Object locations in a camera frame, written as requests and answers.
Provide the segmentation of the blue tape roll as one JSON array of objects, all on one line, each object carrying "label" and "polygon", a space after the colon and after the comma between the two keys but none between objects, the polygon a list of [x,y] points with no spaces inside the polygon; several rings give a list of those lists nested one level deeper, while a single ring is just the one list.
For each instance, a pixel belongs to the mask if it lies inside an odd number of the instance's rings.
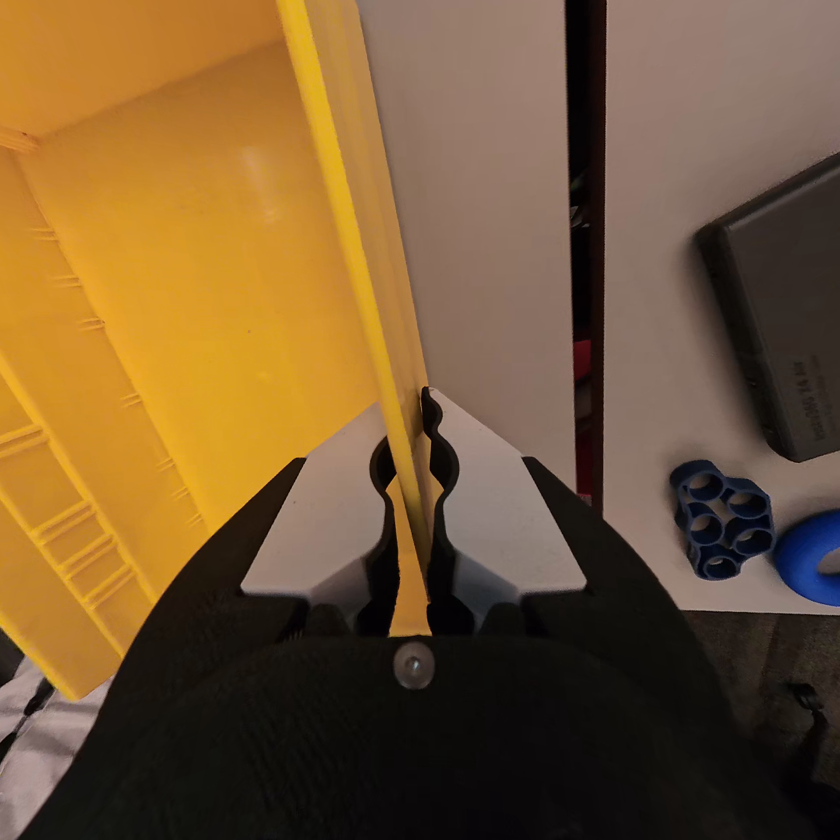
[{"label": "blue tape roll", "polygon": [[817,513],[789,528],[773,551],[782,582],[821,606],[839,607],[839,510]]}]

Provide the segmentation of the blue ringed plastic part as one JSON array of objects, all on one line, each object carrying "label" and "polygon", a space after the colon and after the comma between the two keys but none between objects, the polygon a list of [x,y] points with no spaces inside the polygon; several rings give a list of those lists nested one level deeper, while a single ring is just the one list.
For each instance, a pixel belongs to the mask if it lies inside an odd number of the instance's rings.
[{"label": "blue ringed plastic part", "polygon": [[728,476],[709,460],[676,467],[668,478],[675,525],[686,557],[703,581],[728,581],[777,540],[770,496],[746,478]]}]

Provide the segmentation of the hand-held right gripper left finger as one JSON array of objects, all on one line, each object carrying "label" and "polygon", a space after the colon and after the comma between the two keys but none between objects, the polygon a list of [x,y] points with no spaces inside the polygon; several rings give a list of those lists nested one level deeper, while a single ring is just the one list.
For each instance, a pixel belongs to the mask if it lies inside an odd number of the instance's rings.
[{"label": "hand-held right gripper left finger", "polygon": [[241,584],[335,607],[362,636],[385,636],[400,585],[396,475],[382,410],[373,403],[313,449]]}]

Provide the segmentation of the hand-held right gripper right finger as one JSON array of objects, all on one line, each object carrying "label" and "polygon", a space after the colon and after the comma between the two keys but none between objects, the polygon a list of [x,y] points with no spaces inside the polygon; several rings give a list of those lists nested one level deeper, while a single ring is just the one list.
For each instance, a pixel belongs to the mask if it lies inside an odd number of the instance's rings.
[{"label": "hand-held right gripper right finger", "polygon": [[430,625],[481,625],[502,603],[582,592],[586,580],[525,460],[436,388],[421,397],[442,492],[427,566]]}]

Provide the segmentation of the person's grey clothing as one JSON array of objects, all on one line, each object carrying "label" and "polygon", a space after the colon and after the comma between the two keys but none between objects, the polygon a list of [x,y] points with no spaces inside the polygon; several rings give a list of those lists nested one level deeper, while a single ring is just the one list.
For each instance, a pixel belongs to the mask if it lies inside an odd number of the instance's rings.
[{"label": "person's grey clothing", "polygon": [[1,838],[25,830],[86,740],[113,678],[79,700],[55,689],[29,658],[1,688]]}]

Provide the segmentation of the yellow storage bin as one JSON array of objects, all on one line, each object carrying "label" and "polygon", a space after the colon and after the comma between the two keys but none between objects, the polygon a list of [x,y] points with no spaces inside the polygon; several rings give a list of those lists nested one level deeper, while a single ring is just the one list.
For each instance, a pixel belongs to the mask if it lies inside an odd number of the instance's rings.
[{"label": "yellow storage bin", "polygon": [[2,2],[2,629],[69,700],[203,542],[427,383],[357,2]]}]

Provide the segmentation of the grey flat box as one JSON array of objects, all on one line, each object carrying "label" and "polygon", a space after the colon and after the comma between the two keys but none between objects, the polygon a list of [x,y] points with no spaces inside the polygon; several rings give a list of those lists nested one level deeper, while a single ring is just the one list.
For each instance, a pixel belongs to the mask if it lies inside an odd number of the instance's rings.
[{"label": "grey flat box", "polygon": [[764,440],[803,463],[839,449],[839,155],[693,237]]}]

